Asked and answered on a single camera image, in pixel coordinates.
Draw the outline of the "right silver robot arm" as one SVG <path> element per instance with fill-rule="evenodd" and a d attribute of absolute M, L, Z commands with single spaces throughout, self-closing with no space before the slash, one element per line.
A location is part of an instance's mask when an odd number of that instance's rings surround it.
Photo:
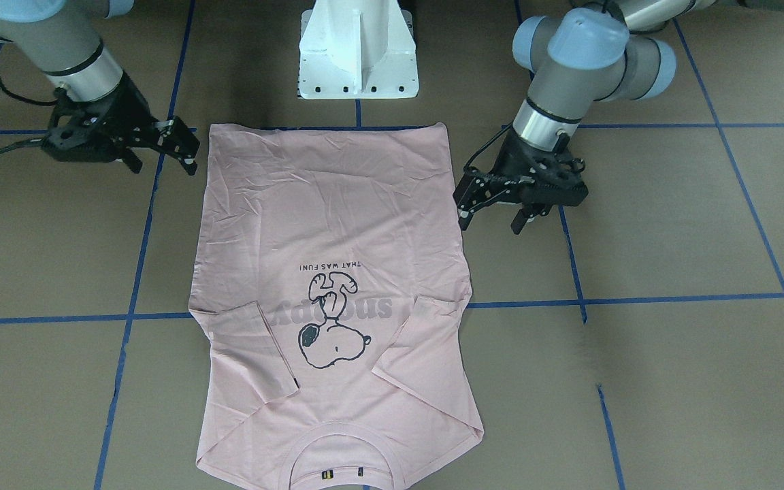
<path fill-rule="evenodd" d="M 46 133 L 0 148 L 40 148 L 61 162 L 120 161 L 142 169 L 135 148 L 180 162 L 190 176 L 199 140 L 180 118 L 159 120 L 91 20 L 130 12 L 131 1 L 0 1 L 0 46 L 13 44 L 53 84 Z"/>

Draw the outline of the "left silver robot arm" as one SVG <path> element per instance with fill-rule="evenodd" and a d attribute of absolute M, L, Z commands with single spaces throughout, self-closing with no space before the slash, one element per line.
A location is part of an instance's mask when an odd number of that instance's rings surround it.
<path fill-rule="evenodd" d="M 597 101 L 650 99 L 666 90 L 677 59 L 669 44 L 647 32 L 710 1 L 589 1 L 563 18 L 532 16 L 517 28 L 511 52 L 532 81 L 489 171 L 472 161 L 453 198 L 459 226 L 495 203 L 519 206 L 514 233 L 550 213 L 576 207 L 588 195 L 585 164 L 569 143 Z"/>

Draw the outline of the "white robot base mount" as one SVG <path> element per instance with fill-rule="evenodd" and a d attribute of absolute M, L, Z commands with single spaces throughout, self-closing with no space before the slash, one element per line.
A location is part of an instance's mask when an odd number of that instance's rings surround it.
<path fill-rule="evenodd" d="M 419 89 L 411 9 L 398 1 L 316 1 L 302 12 L 302 99 L 408 99 Z"/>

